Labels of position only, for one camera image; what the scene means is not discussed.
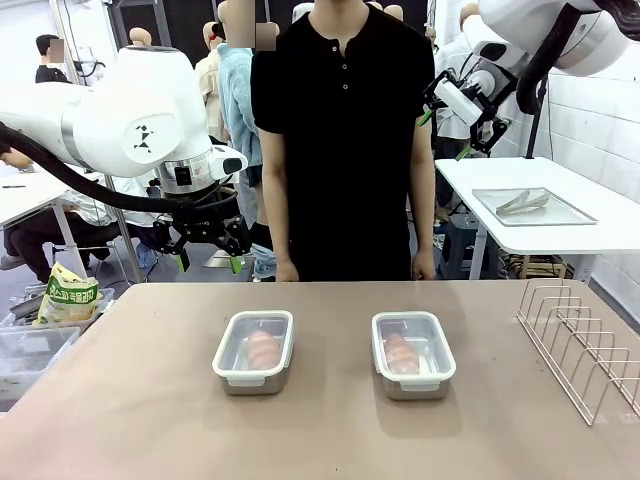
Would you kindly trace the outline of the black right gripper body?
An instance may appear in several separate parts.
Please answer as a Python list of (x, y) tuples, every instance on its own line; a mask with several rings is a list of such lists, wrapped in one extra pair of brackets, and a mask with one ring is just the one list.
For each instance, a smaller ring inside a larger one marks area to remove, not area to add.
[(470, 127), (469, 145), (473, 151), (491, 151), (510, 127), (510, 120), (498, 114), (496, 106), (477, 107), (477, 120)]

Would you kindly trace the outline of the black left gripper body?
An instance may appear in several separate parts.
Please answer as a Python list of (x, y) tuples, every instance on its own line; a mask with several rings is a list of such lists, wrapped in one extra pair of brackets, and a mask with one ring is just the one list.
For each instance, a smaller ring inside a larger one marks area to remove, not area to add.
[(172, 226), (187, 240), (214, 240), (230, 236), (229, 226), (240, 215), (236, 197), (207, 201), (171, 213)]

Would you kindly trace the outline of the person's left hand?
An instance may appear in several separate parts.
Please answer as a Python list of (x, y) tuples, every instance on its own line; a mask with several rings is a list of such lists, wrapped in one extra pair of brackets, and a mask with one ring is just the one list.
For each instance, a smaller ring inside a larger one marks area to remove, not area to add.
[(432, 249), (419, 249), (412, 260), (412, 279), (430, 281), (436, 279), (434, 255)]

